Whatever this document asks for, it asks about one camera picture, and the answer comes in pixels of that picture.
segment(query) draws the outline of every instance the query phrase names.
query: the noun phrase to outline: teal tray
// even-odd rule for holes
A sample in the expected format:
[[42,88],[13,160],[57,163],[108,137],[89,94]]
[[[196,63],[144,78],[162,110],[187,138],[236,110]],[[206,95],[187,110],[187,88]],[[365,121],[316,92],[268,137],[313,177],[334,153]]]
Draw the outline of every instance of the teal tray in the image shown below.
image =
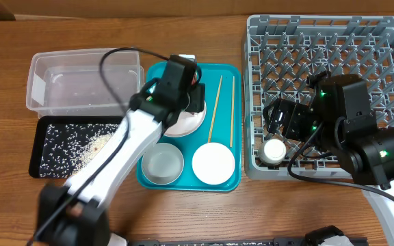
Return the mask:
[[[160,78],[166,63],[159,62],[148,69],[147,81]],[[205,100],[207,112],[202,125],[184,137],[163,136],[159,143],[175,145],[183,154],[185,166],[181,176],[171,184],[157,185],[150,182],[142,173],[141,159],[137,162],[136,177],[139,183],[149,189],[168,189],[182,191],[232,191],[241,181],[241,75],[236,67],[227,64],[199,64],[202,68],[202,79],[200,83],[206,85]],[[195,151],[208,142],[209,128],[215,98],[217,96],[220,77],[223,76],[222,88],[218,100],[217,113],[213,125],[211,142],[225,145],[229,148],[231,141],[231,105],[232,105],[232,78],[235,77],[235,115],[233,121],[233,147],[229,148],[235,157],[235,171],[229,180],[219,185],[209,185],[201,182],[192,171],[192,157]]]

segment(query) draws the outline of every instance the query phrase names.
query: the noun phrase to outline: dish rack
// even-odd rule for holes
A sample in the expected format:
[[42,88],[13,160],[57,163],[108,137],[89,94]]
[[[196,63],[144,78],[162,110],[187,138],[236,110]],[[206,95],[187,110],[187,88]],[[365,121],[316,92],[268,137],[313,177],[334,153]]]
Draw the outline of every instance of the dish rack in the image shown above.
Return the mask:
[[[367,81],[371,108],[379,127],[394,126],[394,16],[253,15],[244,39],[245,171],[259,180],[290,180],[287,164],[300,142],[280,133],[269,135],[262,109],[277,98],[308,104],[309,75],[358,74]],[[272,137],[284,141],[287,155],[278,167],[267,167],[257,152]],[[305,154],[316,155],[308,149]],[[351,178],[335,156],[298,158],[293,171],[316,178]]]

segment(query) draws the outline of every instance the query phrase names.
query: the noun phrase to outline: white mug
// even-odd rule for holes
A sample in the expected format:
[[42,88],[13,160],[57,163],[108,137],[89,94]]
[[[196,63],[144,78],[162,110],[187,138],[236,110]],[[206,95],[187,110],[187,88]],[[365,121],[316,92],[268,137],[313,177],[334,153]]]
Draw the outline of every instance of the white mug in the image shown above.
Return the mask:
[[278,165],[285,158],[287,147],[279,139],[264,141],[258,150],[258,157],[261,161],[271,165]]

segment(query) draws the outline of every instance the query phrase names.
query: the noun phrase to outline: green indicator light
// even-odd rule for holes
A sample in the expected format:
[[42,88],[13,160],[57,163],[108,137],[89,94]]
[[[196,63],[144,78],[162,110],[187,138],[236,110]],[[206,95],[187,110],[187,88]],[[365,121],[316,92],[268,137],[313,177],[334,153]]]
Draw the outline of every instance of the green indicator light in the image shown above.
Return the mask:
[[386,157],[386,156],[388,156],[389,155],[389,153],[387,152],[387,151],[385,151],[385,150],[381,150],[380,151],[380,156],[381,156],[381,158],[384,158],[384,157]]

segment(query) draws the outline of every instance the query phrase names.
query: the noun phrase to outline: chopstick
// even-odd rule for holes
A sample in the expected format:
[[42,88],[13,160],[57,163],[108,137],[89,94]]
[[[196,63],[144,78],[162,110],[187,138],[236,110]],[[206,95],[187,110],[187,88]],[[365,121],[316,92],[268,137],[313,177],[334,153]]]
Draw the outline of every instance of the chopstick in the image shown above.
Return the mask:
[[218,84],[217,98],[215,99],[215,106],[213,108],[211,128],[209,129],[208,143],[211,142],[211,138],[212,138],[213,122],[215,121],[215,115],[217,113],[218,98],[220,97],[220,89],[222,88],[222,79],[223,79],[223,75],[220,77],[220,83]]
[[233,106],[235,102],[235,76],[232,78],[232,107],[231,107],[231,148],[233,145]]

